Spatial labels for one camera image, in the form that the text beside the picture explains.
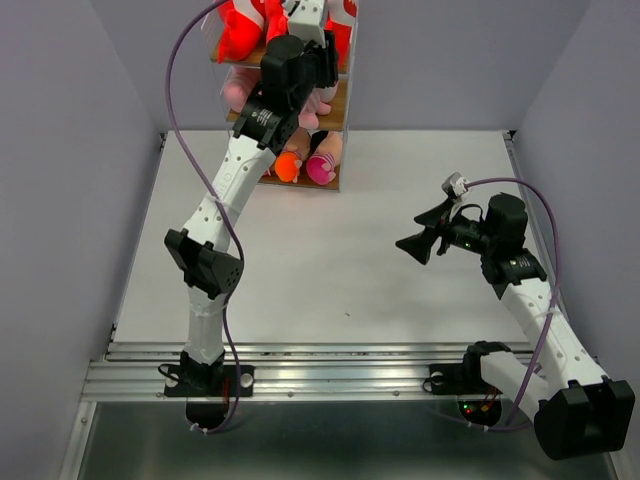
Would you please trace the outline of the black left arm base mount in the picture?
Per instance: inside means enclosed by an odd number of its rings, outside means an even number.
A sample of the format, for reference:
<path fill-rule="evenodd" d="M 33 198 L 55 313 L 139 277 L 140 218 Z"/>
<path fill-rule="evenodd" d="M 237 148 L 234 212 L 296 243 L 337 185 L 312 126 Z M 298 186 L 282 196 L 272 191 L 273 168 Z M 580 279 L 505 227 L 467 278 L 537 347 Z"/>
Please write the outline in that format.
<path fill-rule="evenodd" d="M 163 395 L 185 401 L 185 417 L 192 431 L 221 433 L 236 412 L 240 398 L 253 396 L 256 369 L 222 364 L 213 374 L 190 378 L 177 364 L 162 363 L 157 368 L 165 380 Z"/>

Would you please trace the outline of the red fish plush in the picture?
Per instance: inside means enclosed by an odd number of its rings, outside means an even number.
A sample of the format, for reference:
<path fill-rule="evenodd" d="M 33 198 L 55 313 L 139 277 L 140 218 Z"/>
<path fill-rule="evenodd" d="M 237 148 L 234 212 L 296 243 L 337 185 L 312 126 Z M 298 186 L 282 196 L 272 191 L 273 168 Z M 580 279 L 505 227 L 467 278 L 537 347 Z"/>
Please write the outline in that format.
<path fill-rule="evenodd" d="M 260 0 L 233 0 L 218 8 L 223 31 L 217 62 L 244 60 L 260 42 L 266 24 L 265 5 Z"/>
<path fill-rule="evenodd" d="M 269 43 L 274 38 L 288 33 L 288 17 L 281 0 L 265 0 L 264 6 L 267 23 L 266 43 Z"/>

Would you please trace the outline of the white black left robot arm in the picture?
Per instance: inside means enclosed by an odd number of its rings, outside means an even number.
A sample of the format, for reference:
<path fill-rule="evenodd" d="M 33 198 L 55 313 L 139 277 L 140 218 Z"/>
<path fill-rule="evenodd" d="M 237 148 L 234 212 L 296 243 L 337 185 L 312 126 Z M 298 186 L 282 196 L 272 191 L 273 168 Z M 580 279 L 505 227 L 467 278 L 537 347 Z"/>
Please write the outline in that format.
<path fill-rule="evenodd" d="M 199 393 L 222 382 L 222 332 L 226 304 L 244 269 L 244 256 L 228 250 L 239 239 L 234 227 L 260 178 L 269 170 L 295 182 L 310 151 L 310 134 L 331 111 L 339 80 L 335 36 L 272 38 L 257 68 L 231 67 L 222 95 L 236 113 L 228 147 L 197 210 L 165 245 L 189 287 L 189 333 L 181 363 Z"/>

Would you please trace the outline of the red shark plush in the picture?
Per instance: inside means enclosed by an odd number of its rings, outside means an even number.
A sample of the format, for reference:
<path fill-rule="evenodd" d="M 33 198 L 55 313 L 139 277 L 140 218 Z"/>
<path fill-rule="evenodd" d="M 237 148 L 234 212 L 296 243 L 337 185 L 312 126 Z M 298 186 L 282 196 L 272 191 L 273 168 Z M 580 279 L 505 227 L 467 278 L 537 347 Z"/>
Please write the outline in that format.
<path fill-rule="evenodd" d="M 356 0 L 329 0 L 329 18 L 338 51 L 345 54 L 350 45 L 352 29 L 358 12 Z"/>

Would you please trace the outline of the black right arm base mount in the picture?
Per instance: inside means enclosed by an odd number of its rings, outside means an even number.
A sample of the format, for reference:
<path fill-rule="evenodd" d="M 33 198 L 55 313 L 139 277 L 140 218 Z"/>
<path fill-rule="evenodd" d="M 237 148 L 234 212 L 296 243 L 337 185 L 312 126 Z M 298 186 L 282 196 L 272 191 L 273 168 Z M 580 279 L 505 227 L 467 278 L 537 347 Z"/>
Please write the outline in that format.
<path fill-rule="evenodd" d="M 495 352 L 510 352 L 502 342 L 478 341 L 467 347 L 459 363 L 436 363 L 428 366 L 429 376 L 422 388 L 433 395 L 480 395 L 481 400 L 459 400 L 462 419 L 472 425 L 493 429 L 502 415 L 501 391 L 481 377 L 481 358 Z"/>

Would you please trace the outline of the boy doll orange shorts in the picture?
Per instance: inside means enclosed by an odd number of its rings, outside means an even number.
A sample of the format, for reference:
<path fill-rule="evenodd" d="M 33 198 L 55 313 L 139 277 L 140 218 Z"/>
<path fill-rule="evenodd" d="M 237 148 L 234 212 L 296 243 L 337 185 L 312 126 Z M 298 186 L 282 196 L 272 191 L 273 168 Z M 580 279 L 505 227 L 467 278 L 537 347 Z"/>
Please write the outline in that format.
<path fill-rule="evenodd" d="M 285 183 L 296 183 L 310 151 L 311 136 L 309 132 L 298 128 L 275 160 L 273 168 L 278 179 Z"/>

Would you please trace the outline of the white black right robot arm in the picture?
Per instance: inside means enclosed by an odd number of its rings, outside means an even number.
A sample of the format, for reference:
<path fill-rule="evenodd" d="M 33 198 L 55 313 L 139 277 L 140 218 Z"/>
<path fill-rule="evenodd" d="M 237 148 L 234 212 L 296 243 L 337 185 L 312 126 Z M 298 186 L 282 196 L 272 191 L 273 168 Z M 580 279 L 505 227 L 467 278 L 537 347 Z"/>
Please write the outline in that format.
<path fill-rule="evenodd" d="M 458 201 L 445 200 L 415 217 L 422 232 L 395 245 L 422 265 L 451 246 L 477 254 L 484 279 L 534 352 L 524 365 L 506 344 L 477 341 L 460 363 L 430 365 L 426 384 L 435 395 L 495 388 L 532 422 L 538 443 L 553 460 L 621 450 L 635 394 L 627 381 L 612 379 L 587 353 L 553 305 L 547 274 L 524 246 L 524 202 L 500 193 L 477 220 L 463 210 Z"/>

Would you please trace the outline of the pink pig plush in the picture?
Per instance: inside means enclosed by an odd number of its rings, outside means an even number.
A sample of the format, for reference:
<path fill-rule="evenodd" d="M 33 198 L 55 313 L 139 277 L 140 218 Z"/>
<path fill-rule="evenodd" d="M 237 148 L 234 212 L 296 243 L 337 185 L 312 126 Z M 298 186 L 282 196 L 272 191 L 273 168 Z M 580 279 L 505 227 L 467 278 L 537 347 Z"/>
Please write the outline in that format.
<path fill-rule="evenodd" d="M 240 113 L 249 95 L 261 79 L 258 69 L 232 66 L 222 88 L 225 100 L 232 111 Z"/>
<path fill-rule="evenodd" d="M 330 102 L 334 95 L 334 88 L 315 88 L 298 117 L 299 127 L 306 130 L 317 130 L 319 127 L 319 117 L 331 113 L 332 107 Z"/>

